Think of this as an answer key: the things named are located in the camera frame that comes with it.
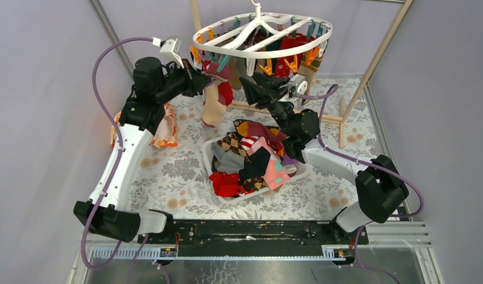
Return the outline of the large red sock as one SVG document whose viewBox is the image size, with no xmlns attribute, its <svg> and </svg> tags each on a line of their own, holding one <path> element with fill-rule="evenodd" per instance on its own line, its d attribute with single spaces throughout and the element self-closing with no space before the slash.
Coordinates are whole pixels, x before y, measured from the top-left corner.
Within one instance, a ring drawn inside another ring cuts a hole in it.
<svg viewBox="0 0 483 284">
<path fill-rule="evenodd" d="M 218 93 L 218 101 L 226 107 L 234 100 L 233 91 L 229 82 L 220 83 L 218 85 Z"/>
</svg>

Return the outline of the beige sock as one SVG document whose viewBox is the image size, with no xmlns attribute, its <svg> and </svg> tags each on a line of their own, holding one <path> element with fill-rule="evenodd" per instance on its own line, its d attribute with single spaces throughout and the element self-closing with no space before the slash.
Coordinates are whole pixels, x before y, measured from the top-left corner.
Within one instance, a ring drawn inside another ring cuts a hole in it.
<svg viewBox="0 0 483 284">
<path fill-rule="evenodd" d="M 228 82 L 230 72 L 228 69 L 218 71 L 218 67 L 217 62 L 203 61 L 203 74 L 208 76 L 211 82 L 203 90 L 205 100 L 201 119 L 203 124 L 210 128 L 214 128 L 220 123 L 226 111 L 225 100 L 219 99 L 218 87 L 221 83 Z"/>
</svg>

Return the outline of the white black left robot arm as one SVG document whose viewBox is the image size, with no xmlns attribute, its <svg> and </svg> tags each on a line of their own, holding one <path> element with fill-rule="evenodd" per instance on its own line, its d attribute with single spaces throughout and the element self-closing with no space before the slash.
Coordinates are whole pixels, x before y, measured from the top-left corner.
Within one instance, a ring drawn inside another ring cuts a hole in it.
<svg viewBox="0 0 483 284">
<path fill-rule="evenodd" d="M 129 242 L 151 234 L 159 243 L 174 235 L 171 214 L 160 210 L 128 211 L 131 183 L 144 148 L 165 116 L 165 104 L 179 95 L 194 97 L 211 82 L 187 60 L 162 64 L 156 57 L 139 59 L 133 71 L 130 96 L 115 124 L 116 138 L 108 164 L 87 201 L 78 201 L 73 213 L 88 232 Z"/>
</svg>

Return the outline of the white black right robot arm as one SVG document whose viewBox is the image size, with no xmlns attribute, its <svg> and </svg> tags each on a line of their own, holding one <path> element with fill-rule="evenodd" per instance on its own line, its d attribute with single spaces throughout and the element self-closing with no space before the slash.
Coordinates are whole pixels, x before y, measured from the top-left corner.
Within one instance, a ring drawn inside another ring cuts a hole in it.
<svg viewBox="0 0 483 284">
<path fill-rule="evenodd" d="M 379 155 L 365 161 L 329 147 L 320 139 L 318 113 L 311 109 L 294 111 L 293 102 L 302 98 L 307 88 L 304 76 L 280 79 L 254 73 L 239 80 L 248 105 L 266 109 L 285 135 L 283 146 L 290 158 L 319 166 L 355 185 L 358 201 L 332 220 L 329 234 L 334 242 L 347 242 L 353 231 L 369 222 L 386 222 L 408 197 L 407 185 L 389 157 Z"/>
</svg>

